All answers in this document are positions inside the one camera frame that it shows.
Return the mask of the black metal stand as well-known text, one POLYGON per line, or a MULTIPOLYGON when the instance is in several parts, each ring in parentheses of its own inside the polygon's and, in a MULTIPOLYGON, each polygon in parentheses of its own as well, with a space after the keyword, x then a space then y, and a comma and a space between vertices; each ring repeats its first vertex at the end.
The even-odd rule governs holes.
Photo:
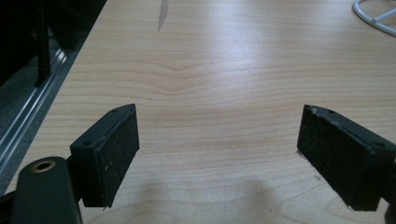
POLYGON ((49 29, 46 21, 46 0, 35 0, 36 45, 38 75, 35 85, 40 86, 50 75, 49 29))

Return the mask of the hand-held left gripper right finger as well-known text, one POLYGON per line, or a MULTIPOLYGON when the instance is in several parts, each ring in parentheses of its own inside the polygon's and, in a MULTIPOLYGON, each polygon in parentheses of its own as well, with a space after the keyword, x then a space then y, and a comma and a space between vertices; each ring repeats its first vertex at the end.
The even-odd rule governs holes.
POLYGON ((299 152, 344 203, 374 211, 379 201, 396 205, 396 145, 358 123, 315 105, 305 105, 299 152))

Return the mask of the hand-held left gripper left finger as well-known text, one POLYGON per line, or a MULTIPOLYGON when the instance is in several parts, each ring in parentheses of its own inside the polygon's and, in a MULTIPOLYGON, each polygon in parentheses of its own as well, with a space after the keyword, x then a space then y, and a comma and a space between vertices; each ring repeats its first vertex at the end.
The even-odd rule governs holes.
POLYGON ((70 146, 69 167, 87 207, 110 207, 139 149, 134 104, 114 108, 70 146))

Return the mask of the aluminium rail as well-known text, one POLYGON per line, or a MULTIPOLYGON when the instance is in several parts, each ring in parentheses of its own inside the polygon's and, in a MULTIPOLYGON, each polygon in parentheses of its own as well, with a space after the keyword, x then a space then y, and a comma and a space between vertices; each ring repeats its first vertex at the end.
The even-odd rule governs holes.
POLYGON ((66 60, 67 56, 64 51, 58 49, 50 61, 51 74, 40 86, 34 87, 23 107, 0 138, 0 175, 7 169, 12 155, 43 105, 45 98, 49 95, 57 78, 56 73, 66 60))

